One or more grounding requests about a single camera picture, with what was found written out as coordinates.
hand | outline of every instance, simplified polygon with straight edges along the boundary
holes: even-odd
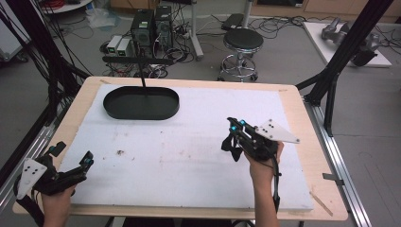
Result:
[[[284,144],[281,141],[277,141],[278,148],[277,153],[275,155],[277,163],[280,163],[281,153],[283,152]],[[254,160],[254,158],[250,157],[247,152],[244,152],[245,156],[247,157],[248,161],[250,162],[250,173],[253,179],[254,186],[263,186],[265,187],[266,184],[270,186],[271,181],[274,176],[274,169],[272,159],[269,159],[266,162],[259,163]]]
[[[71,195],[76,185],[65,189],[63,192],[46,196],[42,194],[44,205],[44,227],[62,227],[68,220],[71,206]]]

gray floor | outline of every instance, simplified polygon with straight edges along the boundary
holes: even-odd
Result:
[[[83,16],[78,10],[62,15],[61,21],[75,22]],[[199,19],[200,25],[213,20],[212,17]],[[113,34],[126,33],[130,25],[129,20],[119,20],[116,27],[91,30],[86,22],[81,22],[74,25],[75,35],[69,34],[65,39],[94,75],[103,75],[108,67],[101,60],[103,54],[99,47]],[[208,27],[215,29],[203,32],[221,32],[219,23],[210,23]],[[396,29],[395,36],[400,37],[401,27]],[[221,36],[199,36],[199,39],[204,59],[172,65],[168,68],[168,79],[217,79],[220,61],[230,52]],[[60,41],[55,42],[61,49]],[[392,67],[343,70],[336,95],[333,133],[373,226],[400,226],[401,56],[389,48],[379,50]],[[306,32],[294,26],[281,29],[276,39],[265,39],[263,49],[253,59],[259,71],[258,83],[295,85],[318,74],[325,66]],[[226,77],[226,80],[237,79]],[[46,83],[31,61],[12,62],[0,68],[0,95],[3,97],[0,100],[2,166],[45,107]],[[30,217],[13,214],[12,204],[11,201],[0,214],[0,225],[34,226]],[[71,217],[68,226],[103,226],[106,221],[106,217]],[[298,224],[296,221],[281,223],[282,226]],[[354,223],[349,218],[341,222],[310,221],[305,226],[338,227],[354,226]]]

debris speck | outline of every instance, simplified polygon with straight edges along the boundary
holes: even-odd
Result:
[[[116,155],[119,155],[119,156],[121,156],[121,155],[123,155],[124,154],[124,150],[121,150],[121,149],[119,149],[118,151],[117,151],[117,153],[116,153]]]

black metal pole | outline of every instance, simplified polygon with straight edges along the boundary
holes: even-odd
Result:
[[[340,73],[349,60],[359,51],[360,45],[375,27],[384,12],[386,12],[392,4],[392,1],[393,0],[368,1],[327,66],[317,76],[296,85],[297,88],[301,90],[315,83],[312,91],[305,96],[305,101],[315,106],[319,106],[325,94],[327,92],[329,93],[324,113],[324,128],[330,136],[333,136],[331,125],[337,80]]]

black stool seat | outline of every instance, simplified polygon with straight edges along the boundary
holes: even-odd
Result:
[[[247,28],[236,28],[224,35],[224,42],[235,49],[253,50],[263,44],[263,37]]]

